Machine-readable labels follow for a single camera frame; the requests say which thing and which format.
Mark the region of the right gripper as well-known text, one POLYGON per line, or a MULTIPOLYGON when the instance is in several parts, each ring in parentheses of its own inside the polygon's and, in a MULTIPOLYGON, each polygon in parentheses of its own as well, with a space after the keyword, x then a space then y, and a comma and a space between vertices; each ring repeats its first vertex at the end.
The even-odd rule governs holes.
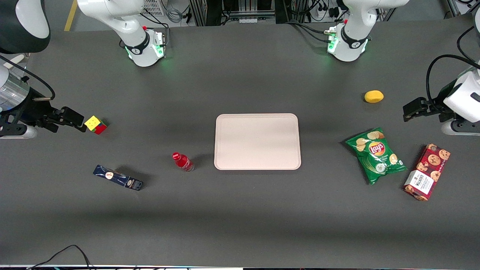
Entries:
MULTIPOLYGON (((63 106, 56 110, 57 117, 43 117, 36 120, 36 126, 56 133, 58 125, 67 125, 85 133, 87 127, 84 125, 84 116, 77 111, 63 106)), ((2 140, 31 139, 38 135, 38 130, 29 125, 1 125, 0 138, 2 140)))

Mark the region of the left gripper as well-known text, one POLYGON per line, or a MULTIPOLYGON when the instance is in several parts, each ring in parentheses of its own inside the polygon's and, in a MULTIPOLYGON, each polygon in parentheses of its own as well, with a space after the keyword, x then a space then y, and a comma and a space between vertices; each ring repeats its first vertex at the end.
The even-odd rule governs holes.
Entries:
MULTIPOLYGON (((403 121, 408 122, 417 117, 430 116, 431 102, 424 97, 417 97, 403 106, 403 121)), ((480 122, 472 123, 465 119, 456 119, 455 112, 441 112, 438 115, 442 124, 441 131, 446 135, 480 136, 480 122)))

